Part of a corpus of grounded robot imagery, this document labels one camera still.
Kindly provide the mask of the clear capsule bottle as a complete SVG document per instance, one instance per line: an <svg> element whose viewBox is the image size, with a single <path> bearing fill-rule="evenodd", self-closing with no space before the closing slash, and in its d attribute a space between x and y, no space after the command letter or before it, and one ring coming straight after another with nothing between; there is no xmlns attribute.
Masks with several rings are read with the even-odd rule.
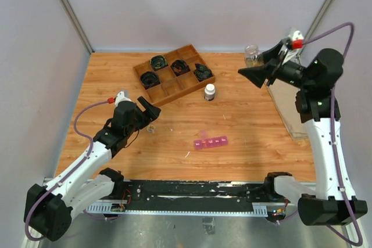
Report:
<svg viewBox="0 0 372 248"><path fill-rule="evenodd" d="M245 48L245 64L247 68L259 67L264 64L262 53L257 45L248 45Z"/></svg>

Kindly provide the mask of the clear bottle lid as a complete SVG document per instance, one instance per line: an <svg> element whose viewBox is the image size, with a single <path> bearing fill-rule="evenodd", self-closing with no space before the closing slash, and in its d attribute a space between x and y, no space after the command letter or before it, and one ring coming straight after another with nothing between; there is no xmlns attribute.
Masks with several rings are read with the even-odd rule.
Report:
<svg viewBox="0 0 372 248"><path fill-rule="evenodd" d="M155 127L153 125L148 125L147 131L150 132L150 133L154 133L155 132Z"/></svg>

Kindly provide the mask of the white cap pill bottle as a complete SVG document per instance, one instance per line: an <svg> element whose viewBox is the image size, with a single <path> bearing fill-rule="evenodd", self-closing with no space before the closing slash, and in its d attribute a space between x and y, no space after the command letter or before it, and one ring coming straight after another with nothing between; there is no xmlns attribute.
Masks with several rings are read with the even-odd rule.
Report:
<svg viewBox="0 0 372 248"><path fill-rule="evenodd" d="M207 84L204 89L204 99L206 101L212 101L216 94L216 88L214 84Z"/></svg>

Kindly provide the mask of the pink weekly pill organizer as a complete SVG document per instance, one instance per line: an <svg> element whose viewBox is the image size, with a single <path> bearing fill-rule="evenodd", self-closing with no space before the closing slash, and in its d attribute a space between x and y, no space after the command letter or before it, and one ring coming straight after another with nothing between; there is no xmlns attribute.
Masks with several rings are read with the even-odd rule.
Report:
<svg viewBox="0 0 372 248"><path fill-rule="evenodd" d="M223 136L208 137L206 130L200 131L200 139L194 140L194 149L203 150L228 145L228 138Z"/></svg>

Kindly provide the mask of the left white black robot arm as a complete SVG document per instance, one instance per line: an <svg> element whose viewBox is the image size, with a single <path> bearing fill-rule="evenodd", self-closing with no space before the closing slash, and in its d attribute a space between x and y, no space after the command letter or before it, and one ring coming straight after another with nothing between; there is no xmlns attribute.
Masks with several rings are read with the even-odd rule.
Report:
<svg viewBox="0 0 372 248"><path fill-rule="evenodd" d="M101 172L93 181L88 178L102 165L130 146L129 138L138 134L159 116L161 109L139 97L132 101L120 91L116 97L103 101L114 104L113 116L95 136L80 131L89 140L85 151L57 177L45 185L34 184L26 195L24 231L33 242L45 238L60 239L76 216L101 197L120 198L124 184L120 173Z"/></svg>

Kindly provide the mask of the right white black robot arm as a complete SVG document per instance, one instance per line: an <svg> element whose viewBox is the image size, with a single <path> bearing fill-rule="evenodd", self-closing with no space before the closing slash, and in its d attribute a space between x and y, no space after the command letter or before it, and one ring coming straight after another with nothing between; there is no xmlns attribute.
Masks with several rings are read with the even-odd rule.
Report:
<svg viewBox="0 0 372 248"><path fill-rule="evenodd" d="M238 73L258 88L283 81L298 89L295 105L310 140L316 168L316 188L311 190L288 173L269 174L263 187L271 202L281 197L295 204L301 221L307 226L348 225L368 212L367 203L356 197L348 178L340 139L341 114L332 89L343 73L344 57L332 48L318 52L303 67L289 59L302 47L302 41L281 41L258 54L256 63L248 63Z"/></svg>

